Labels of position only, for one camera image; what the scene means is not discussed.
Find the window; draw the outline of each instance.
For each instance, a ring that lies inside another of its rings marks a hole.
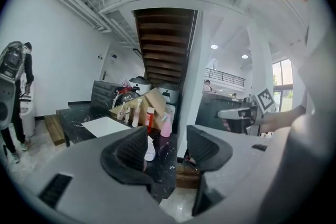
[[[273,98],[278,112],[289,111],[293,104],[293,74],[289,59],[273,64]]]

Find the red bottle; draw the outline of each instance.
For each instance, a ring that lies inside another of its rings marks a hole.
[[[147,126],[148,133],[150,133],[152,131],[154,112],[155,112],[155,108],[148,108],[147,109],[146,126]]]

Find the staircase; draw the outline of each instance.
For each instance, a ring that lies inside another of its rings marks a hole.
[[[169,82],[181,88],[197,12],[150,8],[134,12],[145,77],[154,87]]]

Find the kitchen counter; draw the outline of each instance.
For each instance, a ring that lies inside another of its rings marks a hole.
[[[105,116],[112,118],[110,113],[93,109],[90,104],[75,105],[71,109],[59,110],[57,114],[65,133],[67,147],[70,146],[70,141],[76,144],[96,138],[82,125],[82,122]],[[153,138],[156,156],[153,161],[147,162],[145,173],[153,179],[152,196],[160,202],[162,199],[167,199],[176,187],[177,135],[162,137],[160,131],[153,130],[149,136]]]
[[[219,110],[237,109],[242,101],[214,92],[203,92],[195,124],[225,131],[223,122],[217,117]]]

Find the white trash can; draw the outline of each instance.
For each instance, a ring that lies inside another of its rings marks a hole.
[[[34,135],[35,131],[35,108],[34,108],[34,83],[30,86],[30,94],[24,94],[20,98],[21,113],[20,117],[22,119],[23,131],[26,137],[31,137]]]

